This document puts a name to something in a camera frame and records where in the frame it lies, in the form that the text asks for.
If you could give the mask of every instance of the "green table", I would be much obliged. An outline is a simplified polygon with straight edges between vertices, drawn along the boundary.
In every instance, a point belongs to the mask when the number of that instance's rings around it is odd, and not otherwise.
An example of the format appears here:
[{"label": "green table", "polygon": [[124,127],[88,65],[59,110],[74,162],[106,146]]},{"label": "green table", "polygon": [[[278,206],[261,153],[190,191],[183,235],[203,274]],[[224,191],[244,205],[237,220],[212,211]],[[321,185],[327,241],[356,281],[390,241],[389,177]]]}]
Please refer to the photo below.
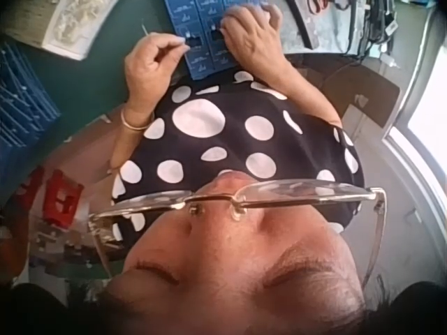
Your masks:
[{"label": "green table", "polygon": [[[124,0],[118,1],[84,61],[21,47],[62,116],[33,150],[26,166],[0,187],[0,205],[66,138],[126,100],[123,59],[144,36],[143,22],[148,31],[173,31],[162,0]],[[179,71],[185,74],[185,66]]]}]

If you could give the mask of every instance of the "scissors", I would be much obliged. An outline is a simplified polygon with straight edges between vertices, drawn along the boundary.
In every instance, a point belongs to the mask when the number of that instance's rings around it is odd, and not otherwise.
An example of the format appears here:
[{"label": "scissors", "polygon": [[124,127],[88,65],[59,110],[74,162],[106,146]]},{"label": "scissors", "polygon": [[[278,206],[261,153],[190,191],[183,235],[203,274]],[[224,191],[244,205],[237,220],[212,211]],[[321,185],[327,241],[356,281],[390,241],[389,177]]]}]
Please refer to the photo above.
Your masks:
[{"label": "scissors", "polygon": [[351,0],[346,1],[345,4],[341,4],[337,2],[337,0],[307,0],[307,5],[309,6],[309,12],[314,15],[317,15],[322,10],[325,10],[329,6],[330,2],[334,3],[335,8],[338,10],[346,10],[351,5]]}]

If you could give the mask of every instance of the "hand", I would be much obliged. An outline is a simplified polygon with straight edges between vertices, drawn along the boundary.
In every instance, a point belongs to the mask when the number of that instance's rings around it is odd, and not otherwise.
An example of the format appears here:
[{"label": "hand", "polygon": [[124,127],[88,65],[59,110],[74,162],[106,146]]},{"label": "hand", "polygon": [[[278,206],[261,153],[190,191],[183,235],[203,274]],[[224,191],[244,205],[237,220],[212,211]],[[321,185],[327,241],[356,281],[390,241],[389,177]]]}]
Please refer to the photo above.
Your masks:
[{"label": "hand", "polygon": [[230,8],[221,21],[221,32],[231,54],[252,75],[270,86],[279,80],[290,63],[282,52],[282,13],[275,5],[243,5]]},{"label": "hand", "polygon": [[125,59],[129,88],[127,108],[150,116],[168,90],[180,59],[189,50],[183,37],[150,33]]}]

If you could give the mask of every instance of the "paper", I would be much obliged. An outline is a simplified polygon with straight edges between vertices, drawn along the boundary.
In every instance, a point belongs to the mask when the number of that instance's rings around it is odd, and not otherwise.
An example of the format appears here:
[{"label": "paper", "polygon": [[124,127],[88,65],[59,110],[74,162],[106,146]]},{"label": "paper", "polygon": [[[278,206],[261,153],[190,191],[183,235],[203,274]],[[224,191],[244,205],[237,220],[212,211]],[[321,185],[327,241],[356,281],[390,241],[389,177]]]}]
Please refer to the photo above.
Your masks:
[{"label": "paper", "polygon": [[118,0],[17,0],[3,30],[20,42],[84,59]]}]

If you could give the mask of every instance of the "eyebrow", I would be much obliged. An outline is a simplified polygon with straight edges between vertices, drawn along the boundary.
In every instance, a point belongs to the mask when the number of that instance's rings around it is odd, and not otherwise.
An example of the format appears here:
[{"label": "eyebrow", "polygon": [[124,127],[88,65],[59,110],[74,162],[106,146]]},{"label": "eyebrow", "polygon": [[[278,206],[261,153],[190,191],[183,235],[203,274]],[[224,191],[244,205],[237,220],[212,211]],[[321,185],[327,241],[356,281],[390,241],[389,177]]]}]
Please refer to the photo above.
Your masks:
[{"label": "eyebrow", "polygon": [[341,279],[343,277],[335,270],[329,262],[304,261],[295,263],[289,269],[283,270],[283,273],[270,280],[264,286],[267,288],[281,285],[289,281],[303,281],[316,274],[335,274]]}]

